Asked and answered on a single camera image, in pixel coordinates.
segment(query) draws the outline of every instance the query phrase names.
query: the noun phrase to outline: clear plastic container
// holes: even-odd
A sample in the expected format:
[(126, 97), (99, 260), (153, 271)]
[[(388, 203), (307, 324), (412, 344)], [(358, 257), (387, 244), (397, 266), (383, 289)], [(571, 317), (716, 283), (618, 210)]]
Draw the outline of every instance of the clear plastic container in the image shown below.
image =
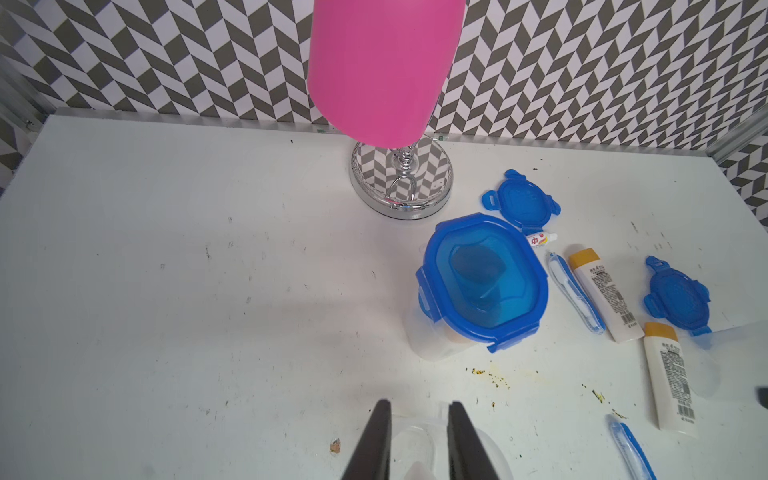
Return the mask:
[(435, 362), (478, 344), (452, 329), (445, 319), (433, 322), (425, 315), (419, 305), (420, 296), (426, 305), (423, 295), (424, 291), (419, 287), (419, 295), (411, 302), (402, 322), (406, 328), (408, 343), (416, 355)]
[(753, 401), (757, 383), (745, 384), (741, 375), (729, 373), (768, 371), (768, 356), (745, 354), (765, 351), (768, 320), (699, 336), (683, 331), (679, 337), (690, 387), (698, 396)]
[[(496, 442), (481, 429), (475, 431), (499, 480), (514, 480)], [(390, 457), (389, 477), (393, 480), (449, 480), (447, 416), (393, 417)]]
[(528, 240), (488, 215), (439, 223), (416, 279), (403, 322), (413, 351), (428, 360), (476, 343), (491, 353), (508, 348), (538, 330), (547, 306), (547, 274)]

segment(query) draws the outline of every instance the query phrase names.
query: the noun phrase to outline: barcode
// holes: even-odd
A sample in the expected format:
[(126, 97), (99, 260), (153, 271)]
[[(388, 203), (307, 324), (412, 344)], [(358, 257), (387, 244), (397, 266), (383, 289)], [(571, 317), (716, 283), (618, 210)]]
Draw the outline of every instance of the barcode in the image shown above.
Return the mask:
[(693, 409), (689, 409), (689, 408), (688, 408), (688, 407), (686, 407), (686, 406), (678, 405), (678, 406), (677, 406), (677, 411), (678, 411), (678, 412), (679, 412), (679, 413), (680, 413), (682, 416), (684, 416), (684, 417), (688, 417), (689, 419), (695, 419), (695, 418), (696, 418), (696, 417), (694, 416), (694, 410), (693, 410)]
[(621, 319), (624, 321), (624, 325), (628, 325), (634, 321), (634, 315), (632, 315), (632, 312), (629, 312), (626, 315), (622, 315)]

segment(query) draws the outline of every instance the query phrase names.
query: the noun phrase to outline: yellow cap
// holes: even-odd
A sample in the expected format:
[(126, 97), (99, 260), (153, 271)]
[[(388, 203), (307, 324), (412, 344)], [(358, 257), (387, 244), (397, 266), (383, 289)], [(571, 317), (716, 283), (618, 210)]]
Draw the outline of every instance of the yellow cap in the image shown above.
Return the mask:
[(578, 267), (585, 265), (586, 263), (599, 260), (600, 257), (591, 248), (586, 248), (580, 252), (576, 252), (568, 258), (568, 265), (571, 266), (571, 270), (576, 270)]
[(669, 325), (656, 322), (648, 322), (645, 324), (645, 336), (661, 336), (665, 339), (672, 339), (677, 341), (677, 332), (674, 331)]

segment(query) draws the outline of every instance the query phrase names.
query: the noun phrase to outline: product label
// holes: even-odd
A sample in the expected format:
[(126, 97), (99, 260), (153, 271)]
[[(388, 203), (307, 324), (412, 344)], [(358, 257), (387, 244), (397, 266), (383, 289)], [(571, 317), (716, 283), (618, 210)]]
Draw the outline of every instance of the product label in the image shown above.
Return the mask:
[(611, 305), (614, 312), (621, 316), (621, 321), (624, 322), (624, 325), (627, 328), (637, 326), (637, 321), (634, 319), (634, 315), (629, 311), (627, 302), (624, 301), (618, 288), (616, 288), (613, 279), (611, 279), (611, 275), (605, 271), (605, 266), (593, 266), (589, 269), (589, 275), (591, 280), (600, 290), (600, 293), (608, 301), (608, 304)]
[(685, 375), (685, 363), (680, 356), (680, 347), (673, 343), (661, 343), (661, 360), (672, 396), (677, 400), (677, 414), (686, 422), (695, 424), (696, 416), (691, 405), (690, 387)]

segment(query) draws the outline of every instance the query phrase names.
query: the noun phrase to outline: toothpaste tube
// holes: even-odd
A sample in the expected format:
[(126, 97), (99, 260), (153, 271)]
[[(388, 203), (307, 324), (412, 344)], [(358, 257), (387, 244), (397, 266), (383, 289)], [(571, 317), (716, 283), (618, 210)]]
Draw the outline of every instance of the toothpaste tube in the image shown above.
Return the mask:
[(527, 235), (526, 239), (528, 240), (528, 245), (531, 247), (538, 247), (539, 245), (546, 245), (549, 242), (557, 240), (558, 235), (556, 233), (539, 232), (534, 233), (533, 235)]

